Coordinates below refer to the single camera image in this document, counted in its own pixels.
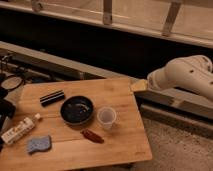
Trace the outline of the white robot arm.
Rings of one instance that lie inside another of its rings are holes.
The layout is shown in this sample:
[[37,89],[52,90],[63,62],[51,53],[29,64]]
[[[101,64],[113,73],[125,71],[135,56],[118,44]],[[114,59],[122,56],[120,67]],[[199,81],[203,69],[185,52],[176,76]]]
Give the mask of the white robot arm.
[[213,101],[213,62],[204,55],[179,57],[134,82],[133,92],[183,88]]

